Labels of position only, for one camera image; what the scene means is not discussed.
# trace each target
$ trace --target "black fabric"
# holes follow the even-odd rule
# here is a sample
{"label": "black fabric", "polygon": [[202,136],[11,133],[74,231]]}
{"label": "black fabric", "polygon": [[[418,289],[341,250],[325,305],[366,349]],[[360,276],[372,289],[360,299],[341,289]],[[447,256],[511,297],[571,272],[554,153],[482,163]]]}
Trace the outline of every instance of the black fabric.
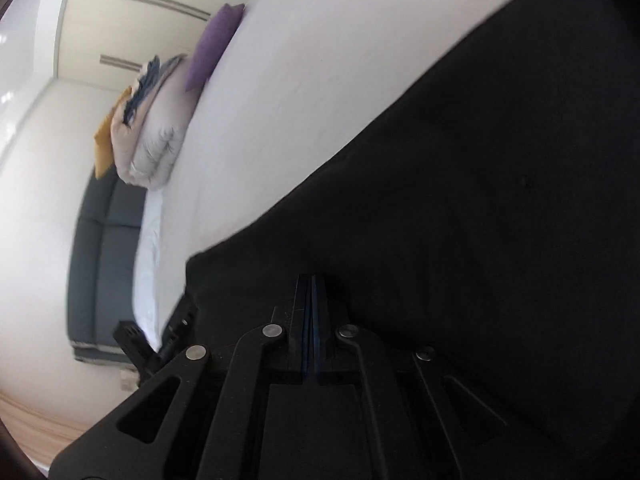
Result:
{"label": "black fabric", "polygon": [[612,438],[593,460],[576,467],[580,480],[637,478],[640,465],[640,395],[631,404]]}
{"label": "black fabric", "polygon": [[572,456],[640,390],[640,49],[612,0],[514,0],[256,223],[198,254],[196,339],[328,275]]}

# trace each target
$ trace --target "black metal bracket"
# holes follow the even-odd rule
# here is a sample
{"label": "black metal bracket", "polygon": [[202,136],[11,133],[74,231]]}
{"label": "black metal bracket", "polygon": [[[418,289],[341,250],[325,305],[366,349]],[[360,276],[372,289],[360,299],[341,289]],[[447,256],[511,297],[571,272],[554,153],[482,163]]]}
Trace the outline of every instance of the black metal bracket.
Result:
{"label": "black metal bracket", "polygon": [[[318,457],[309,467],[319,479],[542,480],[566,472],[549,439],[433,348],[388,348],[351,323],[322,276],[300,276],[292,305],[231,348],[190,340],[197,319],[186,301],[165,331],[170,351],[156,354],[131,325],[118,328],[145,381],[56,458],[52,480],[287,480],[306,476]],[[297,442],[302,434],[320,444]],[[350,450],[323,445],[331,438]]]}

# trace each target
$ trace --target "white wall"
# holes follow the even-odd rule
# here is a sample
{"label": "white wall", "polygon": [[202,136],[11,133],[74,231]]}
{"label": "white wall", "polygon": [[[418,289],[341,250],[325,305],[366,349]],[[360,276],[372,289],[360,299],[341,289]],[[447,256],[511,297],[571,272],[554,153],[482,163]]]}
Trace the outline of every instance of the white wall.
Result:
{"label": "white wall", "polygon": [[[14,95],[33,73],[33,45],[40,0],[13,0],[0,19],[0,95]],[[10,102],[0,103],[0,114]]]}
{"label": "white wall", "polygon": [[66,280],[93,133],[116,92],[54,80],[0,166],[0,390],[93,424],[122,402],[119,372],[74,361]]}
{"label": "white wall", "polygon": [[40,0],[33,45],[33,71],[54,77],[58,74],[56,42],[66,0]]}
{"label": "white wall", "polygon": [[[248,0],[173,0],[216,13]],[[131,0],[67,0],[60,30],[58,76],[122,91],[135,72],[100,63],[101,55],[140,65],[193,54],[207,25],[181,12]]]}

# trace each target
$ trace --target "white duvet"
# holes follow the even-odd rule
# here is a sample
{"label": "white duvet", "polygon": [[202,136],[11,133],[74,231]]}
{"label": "white duvet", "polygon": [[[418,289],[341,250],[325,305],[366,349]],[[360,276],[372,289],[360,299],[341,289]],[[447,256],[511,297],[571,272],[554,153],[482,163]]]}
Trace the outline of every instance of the white duvet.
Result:
{"label": "white duvet", "polygon": [[251,0],[164,191],[162,328],[184,265],[255,221],[508,0]]}
{"label": "white duvet", "polygon": [[156,276],[160,264],[162,189],[146,192],[140,237],[133,268],[133,315],[154,350],[160,348]]}

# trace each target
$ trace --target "bed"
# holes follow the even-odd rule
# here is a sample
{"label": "bed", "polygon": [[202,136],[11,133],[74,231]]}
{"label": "bed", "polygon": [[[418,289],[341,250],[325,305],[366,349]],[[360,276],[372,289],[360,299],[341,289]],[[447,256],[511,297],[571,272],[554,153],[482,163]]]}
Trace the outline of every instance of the bed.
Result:
{"label": "bed", "polygon": [[193,254],[258,219],[507,1],[250,0],[171,179],[139,207],[127,283],[151,346]]}

